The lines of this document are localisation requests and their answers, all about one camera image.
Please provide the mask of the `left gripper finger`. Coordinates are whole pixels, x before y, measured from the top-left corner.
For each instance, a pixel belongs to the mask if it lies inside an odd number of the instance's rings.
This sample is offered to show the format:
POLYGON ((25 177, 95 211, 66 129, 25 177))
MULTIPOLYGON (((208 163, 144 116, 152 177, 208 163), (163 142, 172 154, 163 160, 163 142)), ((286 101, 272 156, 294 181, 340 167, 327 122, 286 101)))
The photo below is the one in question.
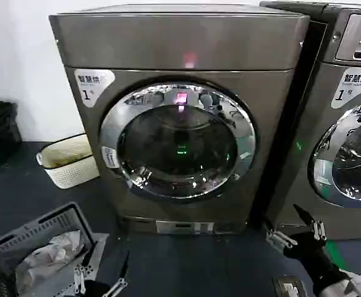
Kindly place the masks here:
POLYGON ((120 275, 119 275, 119 279, 117 280, 117 282, 110 287, 110 289, 103 294, 103 297, 115 297, 118 296, 127 286, 128 286, 128 282, 126 280, 126 274, 127 274, 127 270, 128 270, 128 261, 129 261, 129 251, 127 251, 127 254, 125 256, 121 271, 120 271, 120 275))
POLYGON ((85 279, 90 273, 92 247, 83 247, 75 258, 74 267, 74 293, 86 293, 85 279))

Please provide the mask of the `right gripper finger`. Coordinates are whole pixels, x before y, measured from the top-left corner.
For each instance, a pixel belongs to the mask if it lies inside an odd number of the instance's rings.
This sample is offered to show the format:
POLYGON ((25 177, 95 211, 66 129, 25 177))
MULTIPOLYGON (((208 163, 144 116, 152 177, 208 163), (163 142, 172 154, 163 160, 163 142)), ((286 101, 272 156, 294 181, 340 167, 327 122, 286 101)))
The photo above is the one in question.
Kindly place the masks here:
POLYGON ((292 248, 293 240, 285 235, 283 232, 278 231, 273 224, 265 217, 266 228, 266 241, 273 248, 292 248))
POLYGON ((300 219, 306 224, 308 227, 308 231, 312 232, 313 238, 317 241, 326 241, 326 230, 325 225, 321 220, 316 220, 312 217, 312 215, 304 210, 297 204, 294 204, 293 207, 297 212, 300 219))

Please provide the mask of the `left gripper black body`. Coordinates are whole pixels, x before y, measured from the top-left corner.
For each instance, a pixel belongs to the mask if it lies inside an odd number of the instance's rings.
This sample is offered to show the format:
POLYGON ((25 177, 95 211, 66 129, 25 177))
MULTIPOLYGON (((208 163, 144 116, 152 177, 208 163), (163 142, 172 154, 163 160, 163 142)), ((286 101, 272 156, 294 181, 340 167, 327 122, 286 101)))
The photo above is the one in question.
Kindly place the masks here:
POLYGON ((96 280, 85 280, 85 292, 81 296, 85 297, 102 297, 110 289, 111 285, 96 280))

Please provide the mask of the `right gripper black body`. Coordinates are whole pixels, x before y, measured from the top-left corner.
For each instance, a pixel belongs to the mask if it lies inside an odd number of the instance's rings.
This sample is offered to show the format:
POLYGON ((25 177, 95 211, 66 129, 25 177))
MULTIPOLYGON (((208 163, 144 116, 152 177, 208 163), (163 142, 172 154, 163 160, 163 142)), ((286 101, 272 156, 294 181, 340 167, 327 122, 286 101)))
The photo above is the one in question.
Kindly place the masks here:
POLYGON ((325 253, 325 240, 315 239, 311 231, 294 234, 290 239, 297 244, 285 247, 283 254, 302 264, 312 280, 314 293, 321 293, 325 288, 348 279, 348 275, 340 271, 325 253))

